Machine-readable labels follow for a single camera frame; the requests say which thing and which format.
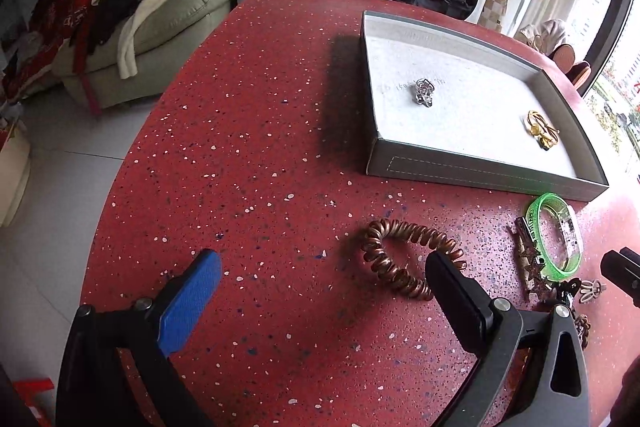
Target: silver bolt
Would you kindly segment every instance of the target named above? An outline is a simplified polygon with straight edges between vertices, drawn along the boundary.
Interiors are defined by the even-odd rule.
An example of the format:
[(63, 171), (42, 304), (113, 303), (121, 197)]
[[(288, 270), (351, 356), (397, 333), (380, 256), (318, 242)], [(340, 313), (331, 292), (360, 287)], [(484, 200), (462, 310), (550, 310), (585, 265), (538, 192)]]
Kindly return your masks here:
[(143, 297), (142, 299), (138, 299), (133, 307), (136, 311), (143, 312), (151, 308), (151, 304), (154, 302), (149, 297)]
[(89, 304), (83, 304), (78, 308), (76, 317), (86, 317), (89, 313), (91, 313), (91, 306), (89, 306)]
[(569, 308), (567, 308), (566, 306), (556, 306), (556, 313), (564, 319), (571, 314)]
[(507, 312), (511, 308), (511, 303), (507, 299), (498, 297), (494, 301), (494, 306), (497, 310), (500, 310), (501, 312)]

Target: brown coiled hair tie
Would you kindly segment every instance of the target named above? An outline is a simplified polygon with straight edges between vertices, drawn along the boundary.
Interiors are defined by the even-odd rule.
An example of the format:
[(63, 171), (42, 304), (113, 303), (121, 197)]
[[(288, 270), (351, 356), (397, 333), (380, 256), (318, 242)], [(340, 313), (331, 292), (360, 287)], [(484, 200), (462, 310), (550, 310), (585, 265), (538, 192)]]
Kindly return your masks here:
[(401, 268), (393, 262), (382, 244), (385, 237), (397, 237), (402, 241), (420, 243), (422, 247), (429, 247), (430, 250), (446, 254), (460, 271), (466, 269), (466, 261), (458, 261), (463, 251), (460, 248), (456, 250), (455, 240), (448, 239), (446, 234), (397, 219), (389, 221), (383, 218), (371, 221), (362, 244), (364, 260), (372, 263), (371, 270), (377, 273), (380, 279), (387, 281), (392, 289), (406, 297), (430, 301), (433, 299), (433, 293), (424, 278), (414, 277), (406, 268)]

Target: speckled tabletop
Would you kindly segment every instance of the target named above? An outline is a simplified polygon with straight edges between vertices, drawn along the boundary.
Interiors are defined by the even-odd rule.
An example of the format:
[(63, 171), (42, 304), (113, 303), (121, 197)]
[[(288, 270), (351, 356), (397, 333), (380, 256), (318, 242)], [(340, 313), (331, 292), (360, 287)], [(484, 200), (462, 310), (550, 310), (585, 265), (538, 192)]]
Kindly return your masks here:
[[(100, 311), (155, 296), (201, 248), (225, 277), (178, 373), (217, 425), (430, 425), (474, 363), (436, 301), (394, 295), (363, 263), (358, 232), (374, 217), (433, 224), (459, 240), (492, 296), (523, 295), (510, 228), (530, 196), (366, 176), (362, 11), (433, 22), (544, 67), (597, 150), (602, 133), (571, 84), (519, 42), (383, 0), (247, 0), (184, 65), (146, 120), (113, 184), (82, 301)], [(640, 250), (638, 187), (618, 181), (575, 203), (579, 274), (610, 249)], [(396, 248), (419, 271), (419, 247)], [(582, 311), (592, 425), (638, 354), (640, 311), (617, 288)], [(489, 416), (499, 419), (517, 368)]]

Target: green bracelet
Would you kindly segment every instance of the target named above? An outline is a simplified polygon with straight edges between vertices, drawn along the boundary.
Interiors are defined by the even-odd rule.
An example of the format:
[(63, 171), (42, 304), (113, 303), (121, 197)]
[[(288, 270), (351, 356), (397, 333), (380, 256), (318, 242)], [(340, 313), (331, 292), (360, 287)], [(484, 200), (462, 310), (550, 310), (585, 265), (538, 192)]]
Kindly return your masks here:
[[(545, 245), (542, 242), (542, 235), (540, 234), (540, 212), (543, 207), (558, 220), (562, 237), (564, 237), (567, 261), (562, 269), (556, 266), (548, 253), (546, 253)], [(573, 207), (566, 204), (560, 196), (548, 192), (542, 194), (542, 196), (529, 205), (525, 220), (531, 236), (536, 242), (536, 247), (545, 260), (545, 267), (541, 271), (543, 277), (547, 277), (549, 280), (556, 282), (571, 277), (578, 270), (578, 266), (580, 266), (582, 252), (584, 250), (582, 235), (578, 228)]]

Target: white tile floor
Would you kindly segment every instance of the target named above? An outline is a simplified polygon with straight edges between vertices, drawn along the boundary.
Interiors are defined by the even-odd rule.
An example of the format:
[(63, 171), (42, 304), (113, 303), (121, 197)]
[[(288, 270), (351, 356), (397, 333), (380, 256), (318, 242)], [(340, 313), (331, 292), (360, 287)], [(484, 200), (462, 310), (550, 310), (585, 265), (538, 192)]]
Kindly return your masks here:
[[(94, 118), (59, 87), (24, 103), (31, 176), (13, 222), (0, 228), (0, 363), (12, 380), (57, 384), (95, 227), (155, 102)], [(42, 398), (52, 413), (55, 392)]]

